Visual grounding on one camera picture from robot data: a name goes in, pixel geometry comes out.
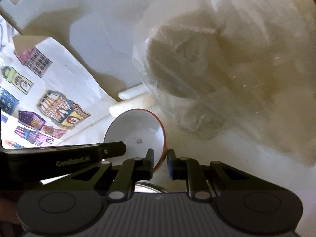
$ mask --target white paper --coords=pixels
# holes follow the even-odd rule
[[[1,26],[7,33],[7,23],[4,20]],[[2,143],[5,148],[19,145],[27,148],[61,145],[63,141],[85,129],[89,131],[85,133],[84,143],[93,143],[95,136],[104,137],[107,128],[91,128],[91,126],[107,118],[109,107],[116,101],[101,89],[90,73],[67,49],[48,37],[35,45],[36,49],[32,50],[31,56],[26,57],[26,60],[21,57],[19,60],[14,53],[15,46],[10,42],[10,35],[3,35],[2,39],[0,67],[4,79],[0,84],[0,94],[9,93],[15,98],[14,101],[18,100],[13,111],[3,106],[0,100],[2,109],[7,111],[3,113],[7,118],[4,118],[6,122],[1,122]],[[42,59],[41,63],[46,67],[41,63],[36,64],[39,59]],[[17,77],[26,82],[23,87],[25,90],[21,90],[20,82],[15,84]],[[47,141],[41,143],[42,140],[38,139],[45,139],[42,135],[47,136]],[[82,142],[75,139],[67,144],[79,143]]]

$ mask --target blue building drawing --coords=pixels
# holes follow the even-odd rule
[[[0,87],[0,107],[5,113],[12,115],[19,100],[10,94],[7,90]]]

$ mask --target paper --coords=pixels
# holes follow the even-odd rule
[[[107,118],[116,101],[56,40],[16,35],[0,21],[4,33],[0,49],[3,147],[63,145],[86,129],[86,143],[104,136],[107,128],[91,126]],[[68,144],[78,144],[74,140]]]

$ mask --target metal screw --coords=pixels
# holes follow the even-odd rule
[[[124,198],[124,193],[122,193],[121,191],[113,191],[109,194],[109,197],[113,200],[120,200]]]
[[[195,194],[195,197],[199,200],[206,200],[206,199],[209,199],[211,195],[207,191],[198,191]]]

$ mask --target white bowl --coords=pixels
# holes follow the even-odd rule
[[[124,156],[107,159],[121,165],[126,159],[144,158],[148,149],[154,150],[154,171],[166,157],[166,133],[159,118],[144,109],[133,109],[119,115],[108,128],[104,142],[123,141]]]

